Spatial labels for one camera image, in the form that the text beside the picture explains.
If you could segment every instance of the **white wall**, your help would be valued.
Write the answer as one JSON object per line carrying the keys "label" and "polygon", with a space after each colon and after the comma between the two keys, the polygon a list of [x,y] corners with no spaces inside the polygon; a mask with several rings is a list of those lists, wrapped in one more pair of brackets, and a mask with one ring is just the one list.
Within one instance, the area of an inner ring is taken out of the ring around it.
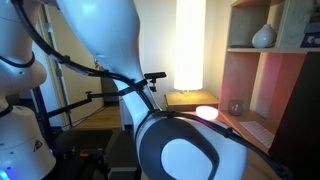
{"label": "white wall", "polygon": [[[224,56],[234,0],[207,0],[204,52],[204,87],[219,98]],[[140,57],[144,73],[165,71],[167,78],[157,80],[158,92],[153,93],[164,109],[164,94],[175,91],[175,0],[135,0],[141,21]]]}

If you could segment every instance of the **cabinet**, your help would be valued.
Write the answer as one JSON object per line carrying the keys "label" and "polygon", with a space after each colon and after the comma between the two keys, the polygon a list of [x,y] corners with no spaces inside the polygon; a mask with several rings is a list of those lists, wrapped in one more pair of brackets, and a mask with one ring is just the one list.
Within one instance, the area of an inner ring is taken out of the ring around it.
{"label": "cabinet", "polygon": [[[240,124],[257,121],[275,133],[290,98],[308,51],[319,48],[299,48],[303,31],[314,9],[313,1],[301,0],[238,0],[232,5],[226,48],[225,66],[219,110],[226,123],[257,147],[268,149]],[[253,35],[271,24],[277,32],[272,48],[232,48],[251,45]],[[243,100],[244,113],[228,113],[230,100]],[[263,161],[248,161],[271,179]]]}

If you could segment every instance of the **white vase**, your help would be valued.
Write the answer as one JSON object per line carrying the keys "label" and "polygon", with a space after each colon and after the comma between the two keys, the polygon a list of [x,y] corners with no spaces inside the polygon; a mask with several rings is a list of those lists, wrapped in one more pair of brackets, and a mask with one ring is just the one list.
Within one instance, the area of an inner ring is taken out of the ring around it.
{"label": "white vase", "polygon": [[276,42],[277,34],[272,29],[270,24],[265,24],[256,32],[252,38],[252,45],[255,48],[265,48],[273,45]]}

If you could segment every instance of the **wooden floor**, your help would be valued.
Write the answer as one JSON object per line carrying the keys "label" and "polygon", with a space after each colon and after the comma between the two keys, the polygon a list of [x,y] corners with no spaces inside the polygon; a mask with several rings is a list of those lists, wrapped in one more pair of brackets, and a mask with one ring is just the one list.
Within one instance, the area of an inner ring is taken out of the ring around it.
{"label": "wooden floor", "polygon": [[119,128],[121,127],[119,106],[105,106],[86,118],[76,128]]}

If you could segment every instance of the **blue light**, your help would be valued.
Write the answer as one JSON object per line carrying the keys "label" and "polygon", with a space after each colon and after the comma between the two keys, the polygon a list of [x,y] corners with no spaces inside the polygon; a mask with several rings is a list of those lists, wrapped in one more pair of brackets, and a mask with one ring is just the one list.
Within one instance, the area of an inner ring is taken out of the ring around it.
{"label": "blue light", "polygon": [[4,171],[0,171],[0,178],[1,178],[0,180],[10,180],[7,173]]}

